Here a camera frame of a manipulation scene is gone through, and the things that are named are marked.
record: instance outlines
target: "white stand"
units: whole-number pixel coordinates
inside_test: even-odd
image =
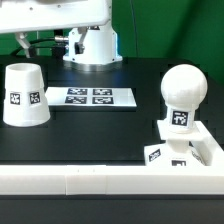
[[[166,143],[145,147],[146,165],[224,166],[221,147],[200,121],[194,121],[195,110],[207,92],[204,74],[192,65],[175,66],[165,74],[161,92],[167,118],[158,121],[158,128]]]
[[[147,166],[224,167],[223,150],[202,122],[195,121],[193,131],[187,134],[169,131],[166,121],[159,120],[158,128],[166,143],[145,147]]]

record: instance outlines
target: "white block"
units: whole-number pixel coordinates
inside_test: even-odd
[[[106,166],[68,166],[66,194],[105,194]]]
[[[0,195],[64,195],[65,166],[0,166]]]
[[[224,194],[222,171],[211,167],[108,169],[107,194]]]
[[[203,141],[191,141],[203,157],[205,164],[208,166],[217,166],[224,169],[224,152],[213,136],[209,133],[202,122],[196,121],[195,124],[203,136]]]

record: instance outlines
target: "green wall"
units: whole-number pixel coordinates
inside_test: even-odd
[[[189,59],[224,84],[223,0],[132,0],[132,4],[113,0],[113,27],[122,56]],[[0,54],[17,46],[13,34],[0,35]]]

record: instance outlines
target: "black surface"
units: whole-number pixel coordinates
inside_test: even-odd
[[[18,62],[0,59],[2,72],[6,64]],[[121,69],[99,73],[65,69],[61,61],[49,58],[30,62],[41,65],[46,88],[132,88],[137,108],[50,107],[50,121],[30,128],[11,127],[1,121],[1,164],[143,165],[144,146],[160,141],[152,127],[160,119],[161,74],[171,64],[186,61],[128,59]]]
[[[15,128],[2,121],[4,69],[27,61],[0,57],[0,164],[144,164],[144,145],[158,144],[157,119],[165,117],[160,82],[179,59],[126,59],[121,69],[84,73],[48,57],[29,60],[42,67],[45,85],[132,88],[136,110],[50,107],[44,125]],[[196,112],[224,144],[224,89],[208,78],[208,95]],[[221,196],[0,196],[0,223],[223,223]]]

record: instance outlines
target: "white object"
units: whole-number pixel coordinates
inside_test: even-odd
[[[0,195],[224,195],[223,186],[215,166],[0,166]]]
[[[117,52],[117,34],[111,25],[112,0],[106,0],[109,21],[87,30],[74,28],[69,33],[68,53],[63,57],[66,66],[84,71],[104,71],[121,65],[122,57]],[[81,44],[83,52],[77,54],[75,45]]]
[[[191,132],[195,110],[207,93],[204,74],[192,65],[175,66],[165,74],[161,92],[168,107],[169,130],[175,133]]]
[[[221,147],[201,122],[194,121],[195,110],[207,92],[204,74],[192,65],[175,66],[165,74],[161,91],[167,105],[167,117],[158,121],[158,127],[160,137],[166,143],[145,147],[146,165],[224,167]],[[221,162],[209,152],[214,149],[218,150]]]
[[[48,87],[50,106],[136,107],[130,88]]]
[[[0,33],[104,25],[106,0],[2,0]]]
[[[39,65],[8,65],[5,74],[6,97],[3,120],[12,126],[39,125],[50,118],[44,82]]]

